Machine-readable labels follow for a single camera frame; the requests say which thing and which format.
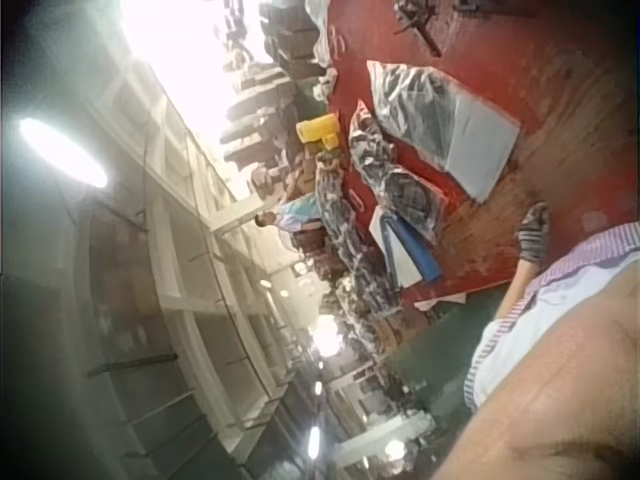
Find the striped shirt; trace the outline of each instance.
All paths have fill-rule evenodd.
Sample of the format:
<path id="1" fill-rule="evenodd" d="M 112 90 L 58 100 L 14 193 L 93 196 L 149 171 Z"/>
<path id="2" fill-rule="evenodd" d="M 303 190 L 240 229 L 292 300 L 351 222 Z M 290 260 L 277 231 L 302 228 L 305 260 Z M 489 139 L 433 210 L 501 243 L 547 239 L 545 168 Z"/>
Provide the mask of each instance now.
<path id="1" fill-rule="evenodd" d="M 592 236 L 576 246 L 568 255 L 556 261 L 542 275 L 534 279 L 527 287 L 523 298 L 516 303 L 509 315 L 493 322 L 493 330 L 483 337 L 476 349 L 471 368 L 464 385 L 465 402 L 475 411 L 475 382 L 478 370 L 489 355 L 496 349 L 500 340 L 511 332 L 518 319 L 533 308 L 540 289 L 550 291 L 566 288 L 560 280 L 574 276 L 583 267 L 589 265 L 612 266 L 619 263 L 632 252 L 640 250 L 640 223 L 627 223 Z"/>

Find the worker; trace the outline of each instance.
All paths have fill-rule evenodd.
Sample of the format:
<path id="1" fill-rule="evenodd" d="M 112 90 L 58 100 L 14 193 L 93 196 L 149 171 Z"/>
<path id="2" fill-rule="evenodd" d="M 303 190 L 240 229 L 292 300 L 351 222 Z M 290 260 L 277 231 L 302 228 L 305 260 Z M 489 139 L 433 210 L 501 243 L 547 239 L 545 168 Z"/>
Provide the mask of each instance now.
<path id="1" fill-rule="evenodd" d="M 479 410 L 436 480 L 640 478 L 640 224 L 591 237 L 534 278 L 548 232 L 536 205 L 465 384 Z"/>
<path id="2" fill-rule="evenodd" d="M 278 205 L 273 211 L 258 214 L 254 217 L 254 221 L 259 227 L 273 225 L 289 233 L 322 227 L 315 193 L 307 193 L 295 200 Z"/>

